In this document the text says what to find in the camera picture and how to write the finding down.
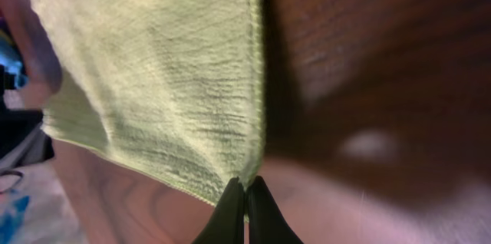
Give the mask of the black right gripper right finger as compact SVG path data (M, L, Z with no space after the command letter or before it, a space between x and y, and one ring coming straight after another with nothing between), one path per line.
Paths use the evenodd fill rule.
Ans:
M303 244L285 221L264 179L247 190L250 244Z

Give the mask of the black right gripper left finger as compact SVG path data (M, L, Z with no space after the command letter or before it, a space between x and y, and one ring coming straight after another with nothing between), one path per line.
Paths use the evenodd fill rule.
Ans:
M244 211L244 187L238 177L232 178L193 244L243 244Z

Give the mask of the light green microfiber cloth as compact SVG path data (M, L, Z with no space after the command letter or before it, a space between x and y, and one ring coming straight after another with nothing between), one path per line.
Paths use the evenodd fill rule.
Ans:
M59 60L44 131L214 205L262 162L261 0L31 0Z

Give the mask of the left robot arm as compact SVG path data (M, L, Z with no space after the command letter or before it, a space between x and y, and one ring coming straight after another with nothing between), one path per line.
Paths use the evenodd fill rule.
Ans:
M40 110L11 110L4 101L14 89L14 75L1 66L1 173L54 158L52 140L41 129Z

